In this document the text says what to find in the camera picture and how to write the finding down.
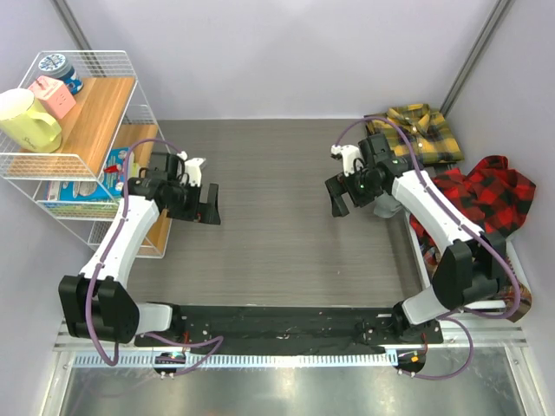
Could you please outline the red black plaid shirt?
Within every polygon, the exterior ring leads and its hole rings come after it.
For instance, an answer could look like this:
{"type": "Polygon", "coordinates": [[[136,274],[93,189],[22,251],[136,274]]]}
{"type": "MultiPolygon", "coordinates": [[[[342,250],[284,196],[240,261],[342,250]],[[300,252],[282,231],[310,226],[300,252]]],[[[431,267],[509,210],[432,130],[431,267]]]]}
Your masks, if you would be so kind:
{"type": "Polygon", "coordinates": [[[536,192],[536,185],[501,155],[483,158],[467,174],[453,168],[433,181],[463,215],[485,232],[503,237],[524,225],[536,192]]]}

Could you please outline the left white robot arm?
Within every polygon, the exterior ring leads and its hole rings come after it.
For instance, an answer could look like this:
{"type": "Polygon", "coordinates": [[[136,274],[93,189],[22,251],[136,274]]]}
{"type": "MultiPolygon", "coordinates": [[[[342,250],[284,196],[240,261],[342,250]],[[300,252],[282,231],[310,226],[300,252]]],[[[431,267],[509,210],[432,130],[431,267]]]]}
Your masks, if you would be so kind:
{"type": "Polygon", "coordinates": [[[175,308],[165,303],[137,303],[127,292],[132,265],[148,232],[160,217],[219,225],[219,187],[200,199],[204,158],[167,153],[163,168],[142,168],[127,179],[116,216],[95,254],[76,276],[58,286],[64,320],[75,338],[128,343],[154,332],[167,346],[185,333],[175,308]]]}

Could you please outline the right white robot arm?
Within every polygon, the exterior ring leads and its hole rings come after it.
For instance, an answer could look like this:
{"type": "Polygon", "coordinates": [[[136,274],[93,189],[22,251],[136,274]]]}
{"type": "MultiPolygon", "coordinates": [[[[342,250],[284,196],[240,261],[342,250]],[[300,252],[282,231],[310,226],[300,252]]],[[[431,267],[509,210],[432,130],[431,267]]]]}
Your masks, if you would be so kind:
{"type": "Polygon", "coordinates": [[[394,306],[391,329],[396,339],[413,341],[435,318],[507,286],[509,268],[502,263],[506,240],[466,218],[415,162],[395,155],[384,135],[355,146],[334,145],[330,155],[342,164],[342,170],[325,182],[334,217],[349,214],[344,194],[356,207],[388,196],[417,219],[440,252],[430,285],[394,306]]]}

